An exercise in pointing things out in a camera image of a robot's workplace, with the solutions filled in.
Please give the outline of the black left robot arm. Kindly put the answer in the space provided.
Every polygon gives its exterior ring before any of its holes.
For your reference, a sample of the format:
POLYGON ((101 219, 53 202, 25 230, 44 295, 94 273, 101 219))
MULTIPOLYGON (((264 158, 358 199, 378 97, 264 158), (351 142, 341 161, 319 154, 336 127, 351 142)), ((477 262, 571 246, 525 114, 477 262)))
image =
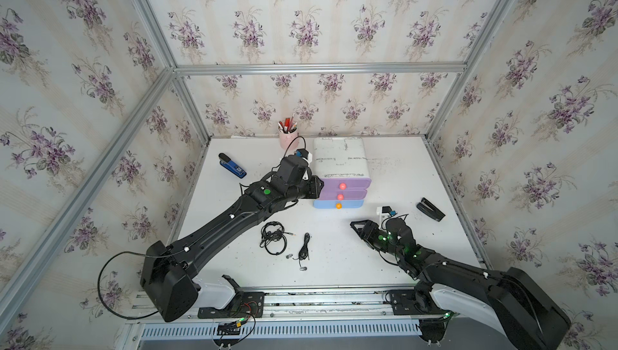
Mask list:
POLYGON ((193 281, 205 265, 247 230, 300 200, 316 200, 324 182, 311 170, 312 154, 302 147, 285 155, 262 179, 207 224, 169 245, 156 242, 143 257, 141 288, 166 322, 179 319, 198 300, 201 287, 193 281))

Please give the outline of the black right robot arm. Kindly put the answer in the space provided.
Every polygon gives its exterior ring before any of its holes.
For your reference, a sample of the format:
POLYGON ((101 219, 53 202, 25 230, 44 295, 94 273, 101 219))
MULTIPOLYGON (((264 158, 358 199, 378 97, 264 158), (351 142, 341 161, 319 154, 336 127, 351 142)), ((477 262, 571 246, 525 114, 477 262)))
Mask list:
POLYGON ((525 271, 486 270, 447 258, 418 244, 400 217, 350 226, 372 250, 392 255, 393 265, 417 282, 420 311, 437 307, 462 314, 504 334, 517 349, 557 349, 571 327, 566 312, 525 271))

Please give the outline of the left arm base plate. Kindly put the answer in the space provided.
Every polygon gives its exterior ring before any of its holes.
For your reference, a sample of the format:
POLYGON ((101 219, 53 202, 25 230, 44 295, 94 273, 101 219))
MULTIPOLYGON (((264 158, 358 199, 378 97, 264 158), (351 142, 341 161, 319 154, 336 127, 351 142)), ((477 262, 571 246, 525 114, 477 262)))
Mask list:
POLYGON ((235 295, 229 304, 222 308, 200 308, 197 314, 199 319, 223 318, 261 318, 264 311, 264 292, 242 292, 235 295))

